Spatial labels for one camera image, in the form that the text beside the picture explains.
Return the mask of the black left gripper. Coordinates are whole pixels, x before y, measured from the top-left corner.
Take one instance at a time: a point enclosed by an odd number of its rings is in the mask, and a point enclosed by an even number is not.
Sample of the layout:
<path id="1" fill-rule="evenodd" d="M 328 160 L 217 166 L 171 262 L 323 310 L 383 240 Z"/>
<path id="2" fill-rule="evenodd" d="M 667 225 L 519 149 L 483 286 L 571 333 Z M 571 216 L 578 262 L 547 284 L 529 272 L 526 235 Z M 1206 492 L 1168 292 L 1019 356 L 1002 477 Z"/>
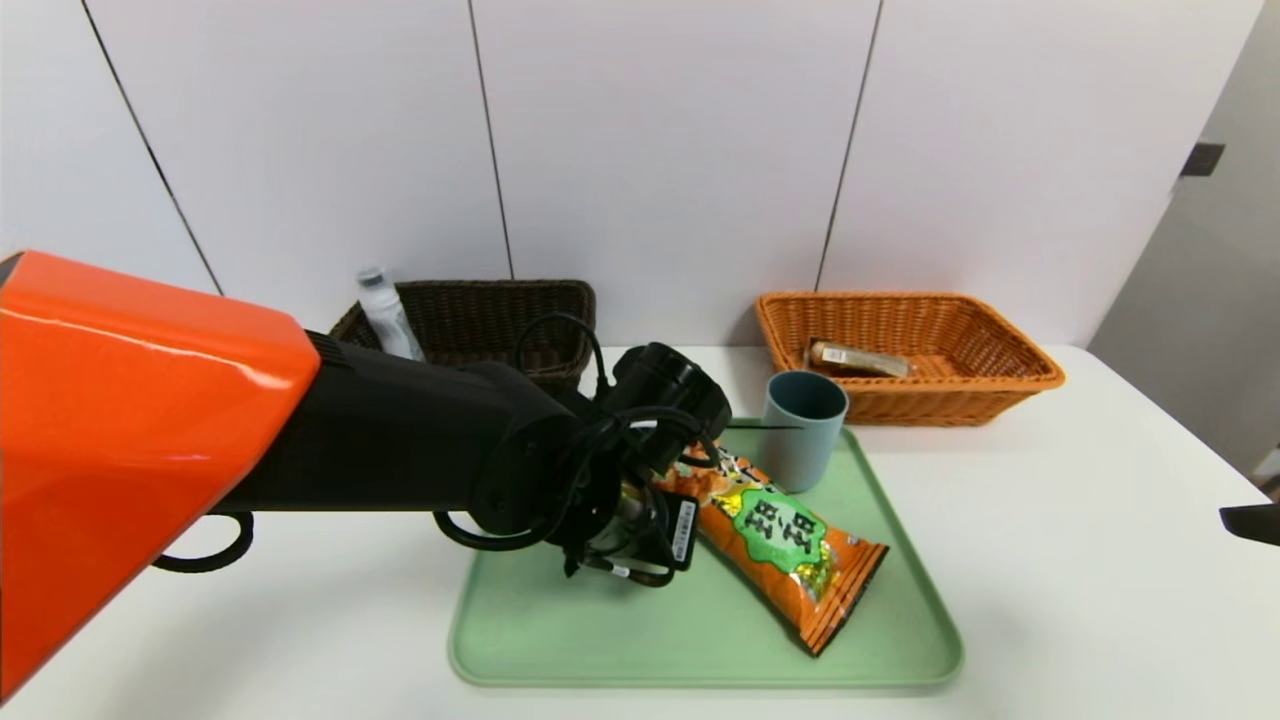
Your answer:
<path id="1" fill-rule="evenodd" d="M 685 571 L 692 560 L 699 502 L 657 486 L 622 486 L 617 562 L 635 571 Z"/>

